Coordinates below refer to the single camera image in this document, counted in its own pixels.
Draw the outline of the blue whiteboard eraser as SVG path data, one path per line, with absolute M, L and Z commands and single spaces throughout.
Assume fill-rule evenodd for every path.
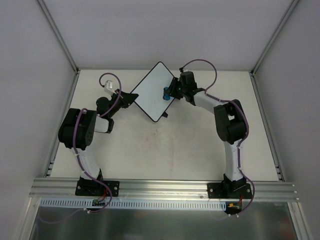
M 169 88 L 168 87 L 165 87 L 163 89 L 163 97 L 162 97 L 165 101 L 169 101 L 171 99 L 171 96 L 170 96 L 170 91 L 169 91 Z

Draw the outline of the white whiteboard black frame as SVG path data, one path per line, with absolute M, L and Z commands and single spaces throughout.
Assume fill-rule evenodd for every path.
M 155 123 L 168 104 L 163 101 L 164 88 L 169 87 L 173 78 L 171 71 L 159 61 L 131 91 L 138 94 L 134 103 Z

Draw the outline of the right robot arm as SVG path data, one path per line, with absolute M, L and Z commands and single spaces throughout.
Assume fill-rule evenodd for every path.
M 246 186 L 247 179 L 241 168 L 242 142 L 249 135 L 249 124 L 241 103 L 237 100 L 222 100 L 199 88 L 194 73 L 180 70 L 180 76 L 174 77 L 163 89 L 163 98 L 180 100 L 184 98 L 193 106 L 203 108 L 214 115 L 216 132 L 224 143 L 226 169 L 223 174 L 224 193 L 235 198 Z

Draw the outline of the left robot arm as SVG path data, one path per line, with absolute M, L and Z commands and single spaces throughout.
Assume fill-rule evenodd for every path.
M 80 180 L 88 181 L 87 189 L 93 195 L 104 191 L 101 168 L 90 149 L 94 133 L 109 134 L 113 130 L 113 116 L 126 109 L 138 98 L 137 93 L 116 90 L 111 99 L 100 97 L 96 110 L 70 108 L 58 131 L 58 140 L 75 156 L 80 168 Z

